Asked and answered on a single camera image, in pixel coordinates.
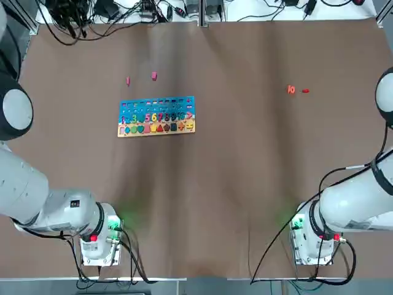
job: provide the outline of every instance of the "brown table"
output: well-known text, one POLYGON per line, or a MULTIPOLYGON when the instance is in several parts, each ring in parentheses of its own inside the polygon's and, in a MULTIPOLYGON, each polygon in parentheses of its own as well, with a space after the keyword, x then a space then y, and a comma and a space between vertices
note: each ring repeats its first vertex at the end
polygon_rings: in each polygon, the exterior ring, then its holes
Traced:
MULTIPOLYGON (((248 252, 254 270, 327 171, 375 155, 384 121, 374 89, 391 64, 372 19, 138 25, 72 47, 41 28, 21 79, 34 125, 10 146, 51 187, 89 188, 113 204, 149 277, 246 278, 248 252), (288 95, 287 84, 310 93, 288 95), (183 95, 196 98, 195 134, 117 138, 120 100, 183 95)), ((65 243, 0 222, 0 277, 77 276, 65 243)), ((392 277, 391 233, 348 237, 356 276, 392 277)), ((286 232, 258 277, 294 277, 290 255, 286 232)), ((345 277, 341 260, 320 274, 345 277)), ((106 271, 128 276, 128 256, 106 271)))

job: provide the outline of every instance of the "number puzzle board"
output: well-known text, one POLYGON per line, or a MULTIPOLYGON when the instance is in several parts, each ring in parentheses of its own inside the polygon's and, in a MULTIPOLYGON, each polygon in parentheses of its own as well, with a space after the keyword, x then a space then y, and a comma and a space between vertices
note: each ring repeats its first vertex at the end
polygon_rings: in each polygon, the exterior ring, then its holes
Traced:
POLYGON ((195 102, 193 96, 120 102, 118 137, 194 132, 195 102))

